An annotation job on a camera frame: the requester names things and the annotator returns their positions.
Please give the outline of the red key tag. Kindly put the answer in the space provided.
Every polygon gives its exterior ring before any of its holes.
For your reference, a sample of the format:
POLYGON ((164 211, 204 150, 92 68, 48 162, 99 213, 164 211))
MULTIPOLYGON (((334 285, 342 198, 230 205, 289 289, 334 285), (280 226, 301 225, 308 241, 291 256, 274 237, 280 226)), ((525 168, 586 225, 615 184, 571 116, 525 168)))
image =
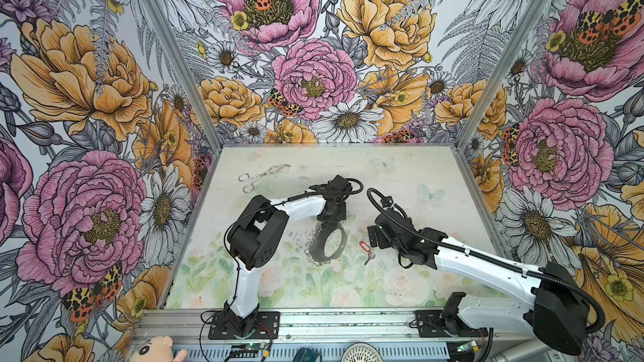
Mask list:
POLYGON ((360 247, 362 248, 363 251, 366 253, 371 253, 372 249, 371 247, 365 242, 365 241, 360 241, 360 247))

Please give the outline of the small silver key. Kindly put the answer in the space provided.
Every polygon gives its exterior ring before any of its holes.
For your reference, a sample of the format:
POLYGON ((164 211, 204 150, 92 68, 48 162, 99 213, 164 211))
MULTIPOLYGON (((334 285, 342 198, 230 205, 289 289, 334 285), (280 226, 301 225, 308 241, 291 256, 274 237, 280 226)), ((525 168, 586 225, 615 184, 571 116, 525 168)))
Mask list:
POLYGON ((366 266, 371 260, 375 258, 375 255, 372 252, 369 252, 367 254, 367 259, 364 262, 364 265, 366 266))

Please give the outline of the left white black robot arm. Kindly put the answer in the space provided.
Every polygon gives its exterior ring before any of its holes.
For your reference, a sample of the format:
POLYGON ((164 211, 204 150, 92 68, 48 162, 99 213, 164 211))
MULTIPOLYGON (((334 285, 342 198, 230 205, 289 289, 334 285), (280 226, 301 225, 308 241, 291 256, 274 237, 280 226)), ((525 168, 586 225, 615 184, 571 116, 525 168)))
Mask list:
POLYGON ((338 258, 348 239, 344 230, 346 202, 363 190, 358 179, 337 175, 287 199, 253 197, 225 234, 226 251, 236 265, 234 288, 223 307, 226 321, 243 335, 254 328, 258 321, 260 269, 278 251, 288 224, 314 218, 314 237, 308 244, 310 257, 318 263, 338 258))

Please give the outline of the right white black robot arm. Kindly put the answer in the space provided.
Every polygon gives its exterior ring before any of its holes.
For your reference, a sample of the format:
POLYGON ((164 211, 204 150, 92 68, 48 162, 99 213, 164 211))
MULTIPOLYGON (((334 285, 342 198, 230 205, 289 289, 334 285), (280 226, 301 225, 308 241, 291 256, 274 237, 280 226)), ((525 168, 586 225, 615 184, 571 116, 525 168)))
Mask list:
POLYGON ((417 230, 392 197, 376 189, 367 199, 378 216, 368 227, 371 246, 392 248, 403 269, 426 266, 469 278, 502 293, 502 298, 478 298, 455 292, 438 321, 450 335, 508 330, 533 335, 565 355, 581 355, 585 338, 605 323, 601 306, 579 288, 565 268, 509 261, 426 227, 417 230))

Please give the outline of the clear glass bowl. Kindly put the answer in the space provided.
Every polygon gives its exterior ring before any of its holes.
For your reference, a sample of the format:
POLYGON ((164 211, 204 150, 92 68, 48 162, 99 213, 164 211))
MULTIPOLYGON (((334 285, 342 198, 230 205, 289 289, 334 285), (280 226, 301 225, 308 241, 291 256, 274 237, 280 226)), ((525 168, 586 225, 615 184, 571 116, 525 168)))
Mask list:
POLYGON ((254 184, 254 190, 246 194, 248 199, 262 195, 267 199, 284 199, 301 194, 315 183, 305 176, 270 175, 254 184))

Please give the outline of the silver metal scissors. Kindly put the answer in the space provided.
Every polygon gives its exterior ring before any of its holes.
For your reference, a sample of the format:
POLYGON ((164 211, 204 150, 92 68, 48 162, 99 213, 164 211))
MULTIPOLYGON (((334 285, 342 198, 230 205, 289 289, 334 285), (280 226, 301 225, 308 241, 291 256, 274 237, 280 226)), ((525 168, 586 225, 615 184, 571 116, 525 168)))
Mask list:
POLYGON ((281 172, 285 172, 291 168, 290 164, 277 164, 273 165, 267 170, 259 173, 259 174, 249 174, 249 173, 244 173, 240 174, 238 176, 238 181, 243 183, 243 193, 244 194, 249 194, 253 191, 255 191, 258 182, 261 181, 262 179, 272 176, 275 174, 280 174, 281 172))

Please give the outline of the white patterned round object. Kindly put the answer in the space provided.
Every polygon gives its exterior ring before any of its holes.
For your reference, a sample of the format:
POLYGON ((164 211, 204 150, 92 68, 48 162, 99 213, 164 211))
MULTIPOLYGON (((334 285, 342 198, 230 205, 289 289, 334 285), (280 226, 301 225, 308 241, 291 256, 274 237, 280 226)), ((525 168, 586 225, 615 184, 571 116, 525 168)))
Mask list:
POLYGON ((341 362, 383 362, 380 353, 372 345, 356 343, 350 345, 343 353, 341 362))

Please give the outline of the dark teal device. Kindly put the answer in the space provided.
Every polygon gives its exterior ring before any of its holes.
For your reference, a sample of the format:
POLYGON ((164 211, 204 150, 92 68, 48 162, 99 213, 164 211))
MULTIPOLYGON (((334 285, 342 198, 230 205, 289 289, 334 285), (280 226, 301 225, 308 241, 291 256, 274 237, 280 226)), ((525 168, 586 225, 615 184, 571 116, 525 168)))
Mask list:
POLYGON ((322 362, 322 356, 315 350, 301 348, 293 357, 293 362, 322 362))

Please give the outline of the grey metal tube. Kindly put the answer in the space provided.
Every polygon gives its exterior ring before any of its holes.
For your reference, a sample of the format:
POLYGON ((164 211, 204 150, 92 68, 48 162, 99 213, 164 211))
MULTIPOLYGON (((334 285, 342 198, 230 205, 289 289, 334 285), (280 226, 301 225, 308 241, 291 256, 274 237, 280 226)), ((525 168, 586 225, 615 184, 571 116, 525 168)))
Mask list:
POLYGON ((507 350, 500 351, 488 360, 492 362, 520 362, 540 360, 552 349, 540 340, 529 340, 507 350))

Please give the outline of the pink plush doll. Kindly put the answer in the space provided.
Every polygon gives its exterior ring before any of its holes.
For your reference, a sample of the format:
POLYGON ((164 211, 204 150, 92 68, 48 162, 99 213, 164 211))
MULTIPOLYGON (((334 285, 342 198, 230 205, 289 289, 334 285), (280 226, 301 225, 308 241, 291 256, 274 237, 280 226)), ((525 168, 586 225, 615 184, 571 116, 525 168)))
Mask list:
POLYGON ((188 350, 173 350, 174 341, 169 336, 159 336, 147 340, 134 350, 130 362, 185 362, 188 350))

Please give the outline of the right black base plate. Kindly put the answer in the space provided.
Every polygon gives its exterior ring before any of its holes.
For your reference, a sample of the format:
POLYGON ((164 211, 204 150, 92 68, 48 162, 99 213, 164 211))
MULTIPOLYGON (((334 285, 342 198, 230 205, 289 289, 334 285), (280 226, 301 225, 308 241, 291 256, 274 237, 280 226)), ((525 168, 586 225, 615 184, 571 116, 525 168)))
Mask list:
POLYGON ((415 328, 420 338, 472 337, 486 340, 487 328, 471 328, 456 313, 442 309, 421 309, 414 312, 409 328, 415 328))

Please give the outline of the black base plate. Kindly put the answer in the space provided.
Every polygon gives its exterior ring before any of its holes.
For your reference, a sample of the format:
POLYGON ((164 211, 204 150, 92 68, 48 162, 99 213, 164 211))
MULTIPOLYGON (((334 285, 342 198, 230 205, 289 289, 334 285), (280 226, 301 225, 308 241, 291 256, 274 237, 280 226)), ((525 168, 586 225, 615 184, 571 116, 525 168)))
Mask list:
POLYGON ((209 340, 275 340, 278 338, 281 313, 254 311, 246 318, 233 312, 216 311, 206 325, 209 340))
POLYGON ((442 309, 421 309, 414 312, 409 328, 415 328, 420 338, 472 337, 486 340, 487 328, 471 328, 456 313, 442 309))

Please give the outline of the aluminium front rail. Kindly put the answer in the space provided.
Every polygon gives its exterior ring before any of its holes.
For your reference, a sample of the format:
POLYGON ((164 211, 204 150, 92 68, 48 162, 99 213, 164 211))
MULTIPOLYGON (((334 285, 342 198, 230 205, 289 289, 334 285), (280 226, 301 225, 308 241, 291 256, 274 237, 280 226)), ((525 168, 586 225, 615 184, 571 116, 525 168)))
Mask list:
MULTIPOLYGON (((169 336, 173 350, 188 350, 189 361, 293 361, 296 352, 309 348, 322 361, 340 361, 353 344, 372 345, 384 361, 477 361, 489 359, 529 340, 532 335, 492 329, 486 340, 472 337, 420 338, 409 328, 414 312, 440 308, 309 308, 266 309, 280 312, 275 340, 209 340, 206 325, 216 310, 176 309, 148 313, 132 340, 138 348, 154 337, 169 336)), ((542 360, 564 361, 555 350, 542 360)))

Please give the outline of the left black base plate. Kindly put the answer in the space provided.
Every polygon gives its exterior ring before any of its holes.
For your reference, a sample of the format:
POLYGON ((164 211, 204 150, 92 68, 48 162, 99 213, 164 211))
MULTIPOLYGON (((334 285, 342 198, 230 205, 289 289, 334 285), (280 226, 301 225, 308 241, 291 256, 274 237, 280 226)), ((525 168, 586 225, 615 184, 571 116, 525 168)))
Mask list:
POLYGON ((246 318, 233 312, 216 311, 206 325, 209 340, 275 340, 278 338, 281 313, 254 311, 246 318))

